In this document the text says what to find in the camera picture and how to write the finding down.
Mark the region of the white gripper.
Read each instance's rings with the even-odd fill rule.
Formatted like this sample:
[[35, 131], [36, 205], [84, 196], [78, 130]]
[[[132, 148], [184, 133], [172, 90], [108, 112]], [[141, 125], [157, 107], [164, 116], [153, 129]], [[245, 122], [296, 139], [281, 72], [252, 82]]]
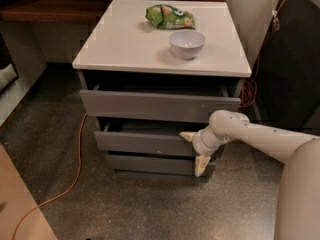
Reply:
[[200, 177], [208, 166], [211, 155], [215, 153], [222, 145], [233, 141], [222, 128], [214, 128], [208, 125], [198, 132], [184, 131], [179, 135], [186, 141], [191, 142], [194, 150], [198, 154], [195, 158], [195, 176]]

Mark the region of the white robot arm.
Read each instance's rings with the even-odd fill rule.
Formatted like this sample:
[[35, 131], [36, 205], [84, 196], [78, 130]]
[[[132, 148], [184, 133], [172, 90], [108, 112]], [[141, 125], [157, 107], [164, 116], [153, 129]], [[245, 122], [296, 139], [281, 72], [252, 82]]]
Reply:
[[218, 148], [240, 140], [284, 164], [274, 240], [320, 240], [320, 137], [254, 124], [242, 113], [218, 110], [197, 132], [182, 132], [202, 175]]

